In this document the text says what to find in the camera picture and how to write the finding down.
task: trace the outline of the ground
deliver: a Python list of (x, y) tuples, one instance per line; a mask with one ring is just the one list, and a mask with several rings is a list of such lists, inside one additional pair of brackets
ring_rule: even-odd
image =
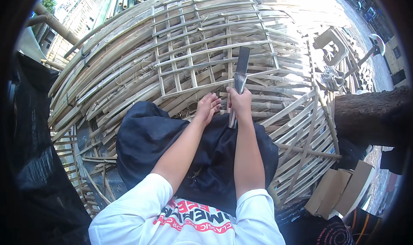
[[(340, 5), (343, 6), (344, 11), (348, 18), (350, 19), (351, 26), (347, 27), (350, 35), (356, 40), (357, 46), (364, 50), (364, 53), (371, 48), (371, 42), (369, 41), (369, 34), (373, 32), (368, 27), (367, 22), (364, 20), (362, 15), (358, 13), (354, 8), (345, 0), (336, 0)], [(374, 57), (369, 57), (367, 63), (373, 68), (373, 84), (377, 92), (381, 91), (391, 91), (394, 89), (393, 83), (390, 77), (390, 71), (386, 65), (384, 57), (378, 55)], [(369, 206), (367, 211), (371, 214), (375, 214), (378, 210), (380, 203), (385, 195), (387, 182), (390, 178), (388, 170), (380, 169), (380, 159), (382, 155), (382, 147), (375, 146), (373, 151), (370, 152), (366, 158), (365, 162), (370, 163), (376, 169), (375, 175), (371, 182), (371, 187), (368, 192), (368, 196), (371, 196)]]

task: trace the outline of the black cloth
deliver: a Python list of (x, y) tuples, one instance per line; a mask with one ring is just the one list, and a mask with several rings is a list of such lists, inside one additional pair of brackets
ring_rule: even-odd
[(286, 245), (353, 245), (354, 241), (338, 216), (329, 220), (309, 215), (279, 226)]
[[(237, 129), (227, 127), (228, 118), (228, 114), (216, 115), (205, 128), (194, 160), (175, 195), (235, 216)], [(167, 112), (151, 102), (138, 102), (132, 106), (122, 121), (116, 140), (117, 168), (128, 190), (150, 173), (188, 124), (186, 120), (171, 119)], [(265, 134), (263, 126), (254, 124), (254, 128), (268, 187), (277, 169), (278, 147)]]
[(48, 127), (48, 92), (57, 78), (29, 57), (18, 56), (20, 83), (15, 89), (14, 175), (26, 217), (47, 244), (90, 244), (89, 214), (68, 180)]

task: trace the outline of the man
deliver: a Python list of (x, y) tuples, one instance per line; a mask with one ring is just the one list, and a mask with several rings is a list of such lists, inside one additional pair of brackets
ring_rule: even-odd
[(89, 227), (92, 244), (285, 244), (274, 220), (272, 198), (251, 118), (251, 93), (227, 88), (238, 119), (234, 160), (236, 218), (220, 210), (173, 200), (195, 156), (202, 133), (220, 109), (207, 94), (192, 122), (138, 185), (102, 210)]

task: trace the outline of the cardboard box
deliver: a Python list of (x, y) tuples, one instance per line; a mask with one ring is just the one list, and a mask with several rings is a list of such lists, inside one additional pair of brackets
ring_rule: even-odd
[(323, 201), (323, 198), (327, 193), (330, 183), (333, 181), (336, 172), (337, 170), (328, 169), (326, 173), (324, 173), (313, 195), (304, 206), (304, 208), (307, 209), (310, 214), (317, 214), (317, 210), (318, 208), (320, 208), (321, 202)]
[(343, 195), (334, 207), (341, 215), (346, 216), (357, 207), (373, 179), (374, 172), (373, 166), (359, 160)]
[(323, 201), (321, 202), (321, 205), (317, 210), (318, 215), (320, 215), (326, 220), (334, 216), (334, 214), (331, 213), (334, 211), (334, 207), (340, 200), (340, 197), (343, 194), (350, 177), (351, 173), (347, 172), (346, 170), (337, 170), (334, 179), (330, 183), (328, 191), (325, 194)]
[(311, 214), (320, 215), (325, 219), (336, 215), (334, 206), (343, 194), (350, 177), (351, 173), (346, 170), (328, 169), (304, 208)]

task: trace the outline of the wall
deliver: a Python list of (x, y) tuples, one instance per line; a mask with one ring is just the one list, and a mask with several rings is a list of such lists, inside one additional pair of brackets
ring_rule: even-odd
[(395, 74), (405, 68), (404, 56), (401, 55), (398, 59), (396, 59), (395, 53), (393, 52), (393, 49), (397, 46), (398, 46), (398, 42), (395, 36), (393, 36), (390, 39), (390, 41), (386, 43), (385, 57), (386, 57), (387, 63), (389, 64), (390, 72), (392, 74)]

